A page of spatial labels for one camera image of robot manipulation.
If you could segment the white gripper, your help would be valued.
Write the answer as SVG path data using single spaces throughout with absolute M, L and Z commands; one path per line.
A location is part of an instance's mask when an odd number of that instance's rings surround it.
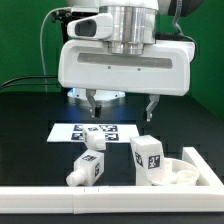
M 65 88 L 83 88 L 91 116 L 99 118 L 101 106 L 95 90 L 157 94 L 149 96 L 147 121 L 159 103 L 159 95 L 186 94 L 190 86 L 190 62 L 194 44 L 158 41 L 146 45 L 140 56 L 111 54 L 102 41 L 70 40 L 62 48 L 58 80 Z

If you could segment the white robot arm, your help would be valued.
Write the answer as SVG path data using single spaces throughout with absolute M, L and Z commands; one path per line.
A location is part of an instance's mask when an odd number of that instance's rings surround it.
M 205 0 L 74 0 L 73 10 L 91 14 L 71 21 L 62 48 L 58 80 L 79 88 L 98 117 L 97 93 L 120 91 L 150 97 L 147 115 L 162 95 L 189 90 L 190 63 L 197 45 L 183 34 L 178 19 Z

